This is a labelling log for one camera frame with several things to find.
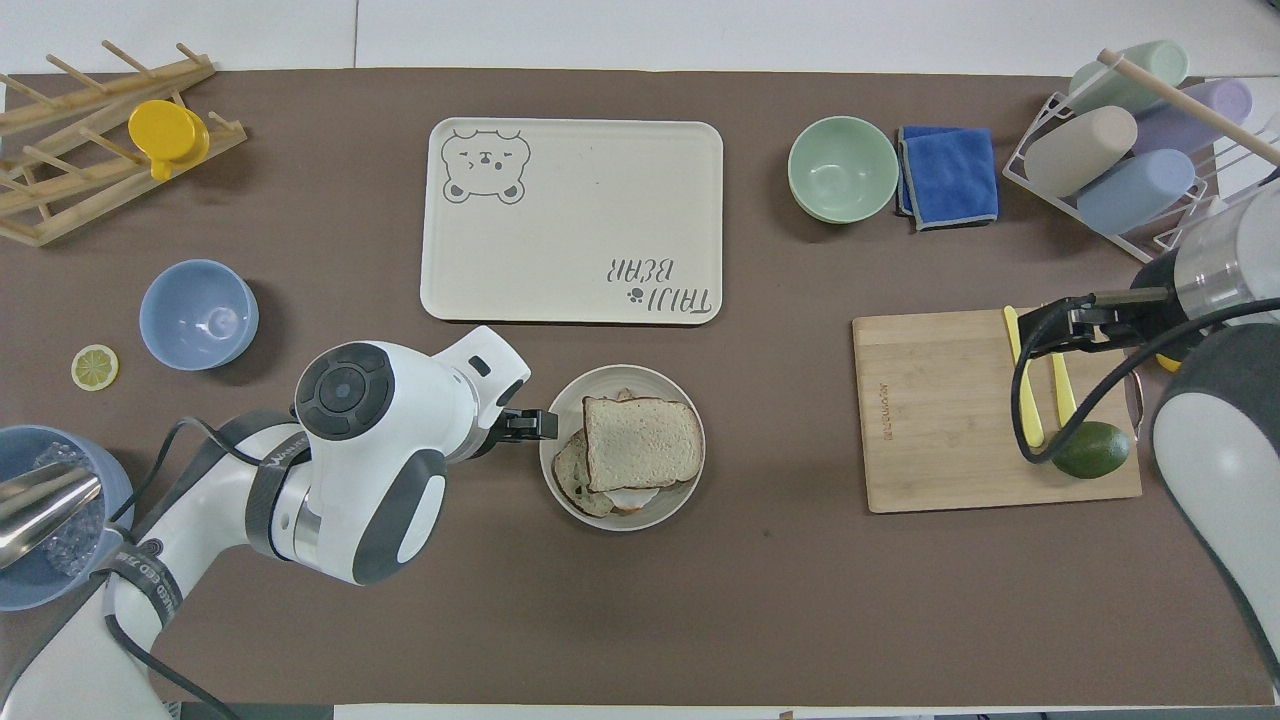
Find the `wooden cutting board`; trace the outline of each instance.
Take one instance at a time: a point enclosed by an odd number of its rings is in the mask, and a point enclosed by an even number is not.
[[[1124,355],[1069,352],[1076,400]],[[1018,451],[1009,414],[1014,369],[1001,310],[854,320],[854,365],[872,512],[954,510],[1137,497],[1137,452],[1092,480]],[[1048,357],[1028,372],[1046,437],[1057,432]],[[1120,383],[1089,414],[1133,438]]]

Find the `table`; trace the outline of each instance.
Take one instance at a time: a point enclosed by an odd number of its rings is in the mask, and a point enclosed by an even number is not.
[[[568,518],[532,447],[458,465],[430,546],[371,588],[230,551],[156,653],[261,702],[622,705],[1267,703],[1261,656],[1193,533],[1143,497],[870,515],[849,322],[1123,287],[1137,265],[1001,183],[988,228],[851,225],[790,199],[791,138],[829,114],[992,128],[1004,160],[1060,79],[959,76],[332,70],[221,73],[188,94],[251,140],[45,250],[0,246],[0,424],[61,427],[140,478],[180,415],[287,406],[343,341],[434,352],[470,325],[417,301],[426,136],[451,115],[698,119],[724,140],[724,307],[699,328],[502,325],[534,369],[513,405],[581,372],[658,369],[707,424],[689,505],[605,536]],[[165,266],[209,256],[257,293],[253,346],[163,368],[136,311]],[[88,342],[115,386],[67,378]],[[163,477],[170,482],[179,445]],[[159,489],[143,497],[143,509]],[[6,615],[29,639],[55,609]],[[170,697],[178,691],[166,688]]]

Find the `yellow knife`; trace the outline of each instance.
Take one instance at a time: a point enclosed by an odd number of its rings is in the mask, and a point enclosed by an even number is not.
[[[1071,378],[1066,374],[1066,360],[1061,352],[1050,356],[1053,361],[1053,401],[1057,404],[1057,427],[1062,427],[1075,415],[1075,392],[1071,391]]]
[[[1014,365],[1018,365],[1018,356],[1023,352],[1023,338],[1018,332],[1018,311],[1005,305],[1005,327],[1009,329],[1009,346],[1014,350]],[[1030,370],[1030,361],[1027,363],[1027,372]],[[1018,388],[1019,404],[1023,410],[1023,434],[1027,436],[1027,445],[1039,447],[1044,445],[1044,427],[1039,421],[1039,410],[1036,409],[1036,397],[1032,396],[1032,382],[1023,373],[1023,384]]]

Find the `bear illustration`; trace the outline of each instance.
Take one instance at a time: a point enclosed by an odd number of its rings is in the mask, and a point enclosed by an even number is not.
[[[507,205],[520,202],[525,183],[520,177],[529,163],[529,143],[516,132],[504,137],[497,131],[453,135],[440,146],[444,159],[444,199],[462,202],[472,195],[493,195]]]

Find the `ice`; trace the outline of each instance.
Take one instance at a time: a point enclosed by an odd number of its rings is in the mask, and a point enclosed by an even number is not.
[[[78,447],[61,442],[54,442],[36,456],[31,469],[37,470],[54,462],[69,462],[86,470],[93,470],[93,462]],[[102,533],[105,523],[106,501],[100,493],[63,527],[45,538],[45,542],[40,543],[54,570],[69,578],[79,575],[88,565],[93,548],[97,547],[97,538]]]

